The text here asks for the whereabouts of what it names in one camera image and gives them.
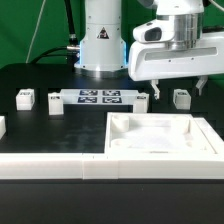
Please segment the green backdrop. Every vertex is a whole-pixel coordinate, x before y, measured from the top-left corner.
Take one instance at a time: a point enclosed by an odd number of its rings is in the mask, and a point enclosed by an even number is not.
[[[224,6],[223,0],[217,2]],[[85,32],[84,0],[71,0],[71,3],[76,34],[81,40]],[[11,63],[25,63],[41,5],[42,0],[0,1],[0,68]],[[154,12],[142,7],[137,0],[123,0],[122,11],[122,37],[130,46],[134,41],[133,28],[151,20]],[[224,25],[224,13],[210,5],[205,11],[204,25]],[[67,44],[64,0],[47,0],[30,59],[50,48]],[[66,63],[66,60],[54,57],[47,62]]]

